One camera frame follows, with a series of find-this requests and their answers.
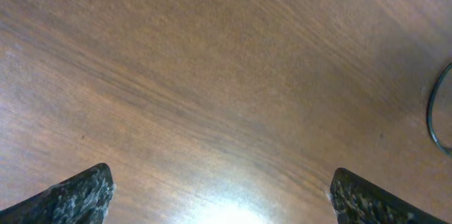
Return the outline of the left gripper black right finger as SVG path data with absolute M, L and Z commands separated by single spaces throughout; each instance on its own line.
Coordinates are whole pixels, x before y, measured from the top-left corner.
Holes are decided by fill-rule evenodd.
M 334 173 L 329 199 L 339 224 L 446 224 L 343 167 Z

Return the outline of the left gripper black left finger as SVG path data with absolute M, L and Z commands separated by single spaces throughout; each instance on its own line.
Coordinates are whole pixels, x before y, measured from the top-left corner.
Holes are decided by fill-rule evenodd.
M 103 224 L 114 191 L 109 165 L 98 163 L 2 210 L 1 222 Z

